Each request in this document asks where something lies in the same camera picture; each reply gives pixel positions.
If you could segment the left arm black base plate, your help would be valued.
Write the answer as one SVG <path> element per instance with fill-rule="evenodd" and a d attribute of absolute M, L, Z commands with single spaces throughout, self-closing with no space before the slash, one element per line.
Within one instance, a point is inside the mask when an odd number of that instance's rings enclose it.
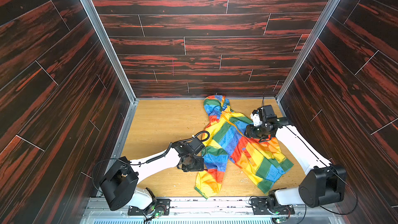
<path fill-rule="evenodd" d="M 139 209 L 138 207 L 130 206 L 127 212 L 128 216 L 168 216 L 171 208 L 171 199 L 168 198 L 157 198 L 152 201 L 148 207 Z"/>

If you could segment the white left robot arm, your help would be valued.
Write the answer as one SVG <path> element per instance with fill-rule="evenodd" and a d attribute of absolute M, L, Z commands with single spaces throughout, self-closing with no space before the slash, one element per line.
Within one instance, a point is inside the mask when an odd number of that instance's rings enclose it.
<path fill-rule="evenodd" d="M 109 170 L 94 180 L 93 184 L 102 192 L 111 211 L 130 206 L 148 215 L 154 211 L 158 200 L 149 188 L 139 188 L 138 184 L 170 168 L 183 172 L 204 171 L 204 157 L 201 156 L 204 149 L 203 142 L 193 136 L 187 140 L 169 143 L 166 150 L 149 157 L 137 160 L 116 158 Z"/>

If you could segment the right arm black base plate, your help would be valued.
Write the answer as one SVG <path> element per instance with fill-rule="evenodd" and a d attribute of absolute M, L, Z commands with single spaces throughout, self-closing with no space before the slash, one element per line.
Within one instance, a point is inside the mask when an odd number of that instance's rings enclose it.
<path fill-rule="evenodd" d="M 250 197 L 248 200 L 254 215 L 285 215 L 290 216 L 295 214 L 292 205 L 280 205 L 273 197 Z"/>

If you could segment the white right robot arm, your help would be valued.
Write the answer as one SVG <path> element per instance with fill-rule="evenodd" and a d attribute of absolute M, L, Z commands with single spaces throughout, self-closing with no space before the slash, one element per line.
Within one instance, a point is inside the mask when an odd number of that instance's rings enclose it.
<path fill-rule="evenodd" d="M 290 205 L 324 208 L 325 205 L 344 200 L 348 186 L 346 169 L 324 158 L 288 118 L 260 114 L 258 111 L 254 111 L 250 118 L 253 123 L 246 127 L 245 135 L 258 138 L 261 143 L 269 143 L 271 138 L 277 138 L 289 149 L 305 173 L 298 187 L 273 190 L 268 194 L 269 212 L 274 214 L 279 208 Z"/>

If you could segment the rainbow striped hooded jacket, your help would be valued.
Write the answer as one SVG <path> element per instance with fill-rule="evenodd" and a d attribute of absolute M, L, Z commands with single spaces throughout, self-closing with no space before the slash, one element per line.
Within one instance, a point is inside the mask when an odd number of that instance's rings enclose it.
<path fill-rule="evenodd" d="M 234 112 L 230 101 L 221 95 L 208 96 L 204 110 L 209 117 L 202 150 L 205 170 L 197 174 L 195 189 L 208 199 L 221 191 L 227 162 L 231 161 L 263 192 L 268 193 L 293 163 L 280 149 L 277 138 L 261 143 L 244 132 L 252 121 Z"/>

